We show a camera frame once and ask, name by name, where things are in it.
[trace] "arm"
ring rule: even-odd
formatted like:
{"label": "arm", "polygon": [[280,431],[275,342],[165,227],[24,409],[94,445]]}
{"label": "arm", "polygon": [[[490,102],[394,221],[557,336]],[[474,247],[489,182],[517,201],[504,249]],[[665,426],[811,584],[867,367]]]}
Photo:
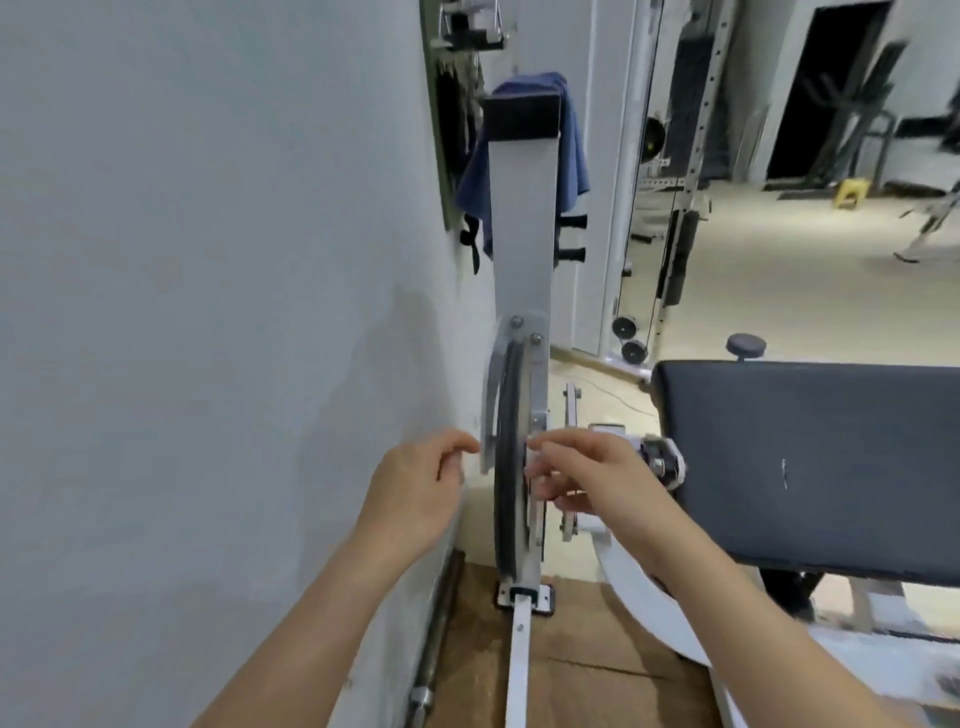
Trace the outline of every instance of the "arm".
{"label": "arm", "polygon": [[457,512],[461,452],[479,449],[451,429],[390,450],[353,532],[193,728],[326,725],[383,597]]}
{"label": "arm", "polygon": [[756,588],[626,440],[566,429],[530,447],[537,495],[596,513],[670,590],[752,728],[910,725]]}

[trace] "black knob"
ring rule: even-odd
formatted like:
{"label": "black knob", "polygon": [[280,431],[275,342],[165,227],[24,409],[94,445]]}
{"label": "black knob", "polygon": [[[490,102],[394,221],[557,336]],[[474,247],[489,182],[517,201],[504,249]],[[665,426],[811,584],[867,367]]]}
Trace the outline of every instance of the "black knob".
{"label": "black knob", "polygon": [[735,333],[727,339],[727,351],[737,359],[759,359],[767,351],[767,342],[751,333]]}

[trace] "finger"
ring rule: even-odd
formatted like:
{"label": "finger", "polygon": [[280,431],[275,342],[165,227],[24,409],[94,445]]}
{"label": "finger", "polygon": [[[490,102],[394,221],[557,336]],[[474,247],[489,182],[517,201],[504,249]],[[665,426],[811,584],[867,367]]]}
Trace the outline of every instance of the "finger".
{"label": "finger", "polygon": [[574,448],[545,442],[540,447],[540,457],[553,466],[554,470],[576,480],[581,485],[589,485],[597,469],[602,467],[595,460]]}
{"label": "finger", "polygon": [[607,439],[609,437],[616,436],[580,427],[565,427],[541,432],[531,438],[528,445],[530,449],[539,450],[544,443],[554,443],[574,448],[593,460],[603,460],[610,451],[610,441]]}
{"label": "finger", "polygon": [[571,493],[553,501],[564,513],[593,513],[593,504],[586,493]]}
{"label": "finger", "polygon": [[542,457],[538,457],[536,460],[527,463],[527,467],[523,469],[523,474],[527,476],[527,480],[532,480],[542,475],[550,475],[551,473],[553,473],[553,466]]}
{"label": "finger", "polygon": [[477,439],[473,437],[473,435],[455,427],[449,427],[440,432],[435,432],[424,441],[424,444],[438,455],[454,450],[462,450],[464,452],[480,451],[480,443],[477,442]]}
{"label": "finger", "polygon": [[459,486],[464,482],[463,454],[456,450],[444,455],[440,461],[438,480],[447,486]]}
{"label": "finger", "polygon": [[534,497],[540,500],[553,500],[557,496],[579,491],[580,486],[566,475],[556,473],[535,480],[532,490]]}

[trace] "doorway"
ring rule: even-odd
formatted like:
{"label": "doorway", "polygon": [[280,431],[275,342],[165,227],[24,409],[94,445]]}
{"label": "doorway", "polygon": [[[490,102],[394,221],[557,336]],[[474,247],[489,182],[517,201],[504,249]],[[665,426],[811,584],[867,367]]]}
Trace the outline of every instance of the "doorway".
{"label": "doorway", "polygon": [[831,127],[835,121],[843,123],[844,119],[838,117],[845,115],[818,105],[803,79],[823,89],[822,78],[826,74],[844,95],[859,88],[870,68],[890,6],[890,2],[861,3],[820,8],[813,14],[767,167],[768,179],[803,177],[828,138],[836,137],[830,133]]}

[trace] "black padded bench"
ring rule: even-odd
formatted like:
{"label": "black padded bench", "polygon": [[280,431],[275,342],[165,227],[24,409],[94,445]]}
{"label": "black padded bench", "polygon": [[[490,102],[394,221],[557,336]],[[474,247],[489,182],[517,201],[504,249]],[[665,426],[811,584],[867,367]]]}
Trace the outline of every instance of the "black padded bench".
{"label": "black padded bench", "polygon": [[960,369],[667,361],[687,513],[736,561],[960,587]]}

